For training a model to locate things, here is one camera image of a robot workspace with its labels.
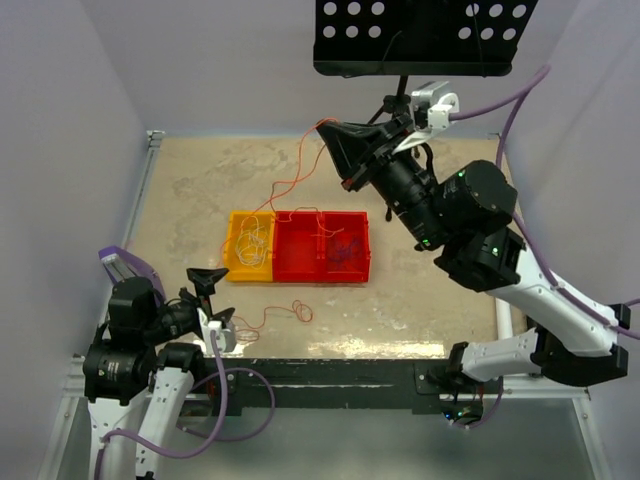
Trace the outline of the yellow plastic bin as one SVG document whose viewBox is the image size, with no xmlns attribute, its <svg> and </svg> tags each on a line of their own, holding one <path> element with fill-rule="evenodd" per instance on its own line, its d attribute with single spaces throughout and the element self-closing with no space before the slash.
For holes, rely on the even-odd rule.
<svg viewBox="0 0 640 480">
<path fill-rule="evenodd" d="M 271 283 L 275 215 L 233 210 L 223 245 L 226 279 L 233 283 Z"/>
</svg>

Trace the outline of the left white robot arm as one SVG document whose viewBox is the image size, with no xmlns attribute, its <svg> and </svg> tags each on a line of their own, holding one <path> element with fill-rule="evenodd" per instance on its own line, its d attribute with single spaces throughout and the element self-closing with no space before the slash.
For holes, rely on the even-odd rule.
<svg viewBox="0 0 640 480">
<path fill-rule="evenodd" d="M 233 308 L 216 312 L 211 297 L 226 268 L 189 268 L 195 290 L 165 299 L 151 280 L 134 276 L 113 285 L 108 319 L 85 355 L 84 396 L 91 425 L 92 479 L 157 479 L 167 459 L 206 450 L 209 434 L 191 451 L 167 444 L 190 392 L 207 380 L 205 356 L 235 348 Z"/>
</svg>

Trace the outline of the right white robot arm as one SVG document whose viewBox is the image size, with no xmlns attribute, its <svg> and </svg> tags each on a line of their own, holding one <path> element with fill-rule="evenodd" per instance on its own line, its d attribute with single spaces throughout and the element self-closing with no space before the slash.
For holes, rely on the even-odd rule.
<svg viewBox="0 0 640 480">
<path fill-rule="evenodd" d="M 372 186 L 435 265 L 458 285 L 505 301 L 533 320 L 525 333 L 492 342 L 460 342 L 433 375 L 466 393 L 506 376 L 534 374 L 588 387 L 626 376 L 629 355 L 618 334 L 629 326 L 624 305 L 602 305 L 549 280 L 532 245 L 513 230 L 517 192 L 492 162 L 475 160 L 445 180 L 434 162 L 419 163 L 401 143 L 410 119 L 381 124 L 326 120 L 318 127 L 342 187 Z"/>
</svg>

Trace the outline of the red double compartment bin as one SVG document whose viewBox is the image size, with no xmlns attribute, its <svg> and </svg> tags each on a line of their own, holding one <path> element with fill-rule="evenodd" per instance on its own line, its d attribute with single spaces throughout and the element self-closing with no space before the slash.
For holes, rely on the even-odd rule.
<svg viewBox="0 0 640 480">
<path fill-rule="evenodd" d="M 370 278 L 364 211 L 278 211 L 273 245 L 276 283 L 364 284 Z"/>
</svg>

